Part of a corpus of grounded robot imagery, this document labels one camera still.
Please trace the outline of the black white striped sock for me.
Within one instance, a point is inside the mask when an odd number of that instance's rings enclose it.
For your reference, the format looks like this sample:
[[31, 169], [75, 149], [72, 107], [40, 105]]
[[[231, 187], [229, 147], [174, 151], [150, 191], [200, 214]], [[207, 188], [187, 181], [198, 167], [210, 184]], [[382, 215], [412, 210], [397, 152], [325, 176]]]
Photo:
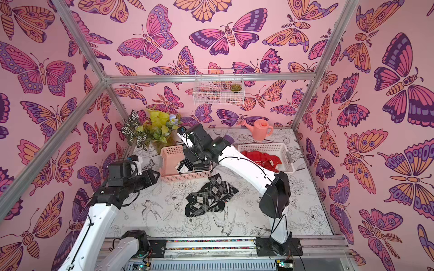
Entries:
[[175, 166], [175, 169], [180, 175], [182, 175], [186, 173], [210, 171], [211, 165], [205, 165], [201, 161], [199, 161], [198, 163], [192, 163], [188, 159], [183, 159]]

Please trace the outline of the black plaid sock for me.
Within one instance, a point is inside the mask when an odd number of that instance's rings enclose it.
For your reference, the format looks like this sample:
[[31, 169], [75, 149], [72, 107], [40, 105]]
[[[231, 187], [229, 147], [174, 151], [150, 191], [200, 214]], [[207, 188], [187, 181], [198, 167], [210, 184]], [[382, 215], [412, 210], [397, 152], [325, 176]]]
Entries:
[[209, 177], [209, 182], [200, 190], [200, 194], [208, 199], [209, 206], [217, 205], [222, 208], [238, 192], [239, 190], [229, 182], [223, 180], [219, 173]]

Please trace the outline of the red patterned sock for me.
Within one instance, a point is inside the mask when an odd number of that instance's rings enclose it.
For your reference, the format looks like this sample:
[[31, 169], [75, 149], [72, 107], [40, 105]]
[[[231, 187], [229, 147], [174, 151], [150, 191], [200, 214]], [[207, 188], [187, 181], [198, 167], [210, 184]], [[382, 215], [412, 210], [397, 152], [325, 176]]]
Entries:
[[278, 172], [278, 166], [282, 165], [281, 159], [276, 155], [259, 151], [243, 151], [242, 154], [269, 171]]

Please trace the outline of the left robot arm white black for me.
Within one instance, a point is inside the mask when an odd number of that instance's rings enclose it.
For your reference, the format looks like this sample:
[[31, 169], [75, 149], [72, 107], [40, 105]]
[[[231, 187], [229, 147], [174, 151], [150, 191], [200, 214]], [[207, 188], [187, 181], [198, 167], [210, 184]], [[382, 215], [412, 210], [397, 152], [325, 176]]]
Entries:
[[155, 185], [160, 173], [142, 169], [139, 157], [133, 155], [107, 166], [108, 177], [94, 192], [83, 209], [85, 223], [80, 233], [72, 234], [74, 242], [65, 248], [65, 255], [53, 265], [54, 271], [119, 271], [132, 257], [147, 257], [151, 253], [145, 231], [125, 232], [108, 256], [97, 263], [106, 234], [132, 194], [139, 195]]

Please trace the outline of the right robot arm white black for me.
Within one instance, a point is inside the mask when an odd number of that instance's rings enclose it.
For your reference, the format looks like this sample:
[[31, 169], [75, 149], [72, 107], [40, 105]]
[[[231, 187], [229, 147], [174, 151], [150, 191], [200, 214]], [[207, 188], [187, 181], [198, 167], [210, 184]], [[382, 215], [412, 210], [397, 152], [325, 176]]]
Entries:
[[[225, 169], [232, 173], [233, 178], [238, 178], [238, 184], [244, 184], [252, 195], [259, 197], [258, 210], [270, 224], [270, 250], [277, 255], [290, 255], [297, 246], [292, 241], [287, 223], [286, 209], [292, 194], [287, 172], [267, 169], [248, 157], [247, 152], [240, 151], [229, 134], [212, 138], [201, 124], [191, 128], [182, 126], [177, 130], [177, 136], [183, 144], [187, 161], [204, 169]], [[220, 173], [212, 173], [200, 191], [191, 193], [186, 199], [185, 215], [199, 217], [223, 212], [229, 201], [240, 202], [241, 196], [234, 184]]]

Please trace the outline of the pink plastic basket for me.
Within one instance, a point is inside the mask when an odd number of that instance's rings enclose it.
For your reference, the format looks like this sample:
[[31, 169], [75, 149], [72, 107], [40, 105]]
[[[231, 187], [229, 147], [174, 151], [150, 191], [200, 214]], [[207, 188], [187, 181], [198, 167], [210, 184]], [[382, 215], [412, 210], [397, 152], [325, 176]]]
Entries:
[[164, 147], [161, 149], [160, 155], [162, 166], [159, 172], [162, 180], [166, 182], [182, 182], [211, 176], [211, 171], [179, 174], [176, 166], [185, 158], [181, 145]]

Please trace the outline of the white plastic basket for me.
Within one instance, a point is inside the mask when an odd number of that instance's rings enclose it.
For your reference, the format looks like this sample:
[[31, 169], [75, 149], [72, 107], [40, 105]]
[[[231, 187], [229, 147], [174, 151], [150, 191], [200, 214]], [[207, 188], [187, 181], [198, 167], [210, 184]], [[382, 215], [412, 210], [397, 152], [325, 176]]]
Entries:
[[237, 149], [247, 158], [273, 172], [293, 174], [295, 168], [289, 159], [289, 152], [283, 143], [256, 143], [238, 145]]

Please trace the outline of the purple pink garden trowel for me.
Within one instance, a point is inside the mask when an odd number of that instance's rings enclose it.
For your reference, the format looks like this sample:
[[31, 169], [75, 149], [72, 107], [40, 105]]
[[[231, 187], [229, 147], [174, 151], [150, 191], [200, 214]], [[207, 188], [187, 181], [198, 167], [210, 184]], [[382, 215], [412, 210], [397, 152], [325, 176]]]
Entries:
[[228, 135], [228, 134], [226, 134], [223, 138], [226, 141], [228, 141], [230, 144], [233, 144], [235, 142], [235, 140], [230, 135]]

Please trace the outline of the artificial plant bouquet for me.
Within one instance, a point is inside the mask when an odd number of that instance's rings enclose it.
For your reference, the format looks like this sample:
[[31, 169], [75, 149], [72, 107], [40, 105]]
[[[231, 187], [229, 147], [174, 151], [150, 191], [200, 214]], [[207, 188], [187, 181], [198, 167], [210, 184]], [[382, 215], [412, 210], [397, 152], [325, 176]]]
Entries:
[[175, 146], [175, 134], [180, 127], [179, 114], [151, 111], [131, 111], [120, 126], [120, 134], [130, 146], [147, 150], [151, 145], [160, 153], [164, 147]]

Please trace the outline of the pink watering can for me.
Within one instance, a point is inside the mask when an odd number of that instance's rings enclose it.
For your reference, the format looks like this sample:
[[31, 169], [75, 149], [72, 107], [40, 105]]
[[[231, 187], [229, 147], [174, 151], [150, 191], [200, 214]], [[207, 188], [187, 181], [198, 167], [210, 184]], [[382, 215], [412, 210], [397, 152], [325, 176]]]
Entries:
[[245, 126], [252, 133], [252, 137], [256, 141], [263, 141], [270, 135], [272, 135], [274, 131], [274, 127], [271, 126], [267, 121], [263, 119], [258, 119], [254, 122], [253, 125], [250, 125], [243, 120], [241, 125]]

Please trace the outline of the small green succulent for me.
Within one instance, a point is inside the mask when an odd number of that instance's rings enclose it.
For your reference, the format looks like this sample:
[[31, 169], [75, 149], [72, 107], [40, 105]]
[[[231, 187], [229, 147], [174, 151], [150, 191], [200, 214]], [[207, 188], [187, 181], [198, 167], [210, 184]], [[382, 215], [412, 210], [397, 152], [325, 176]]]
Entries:
[[242, 89], [243, 89], [243, 87], [241, 84], [232, 84], [230, 87], [230, 90], [232, 92], [240, 92], [240, 91], [242, 91]]

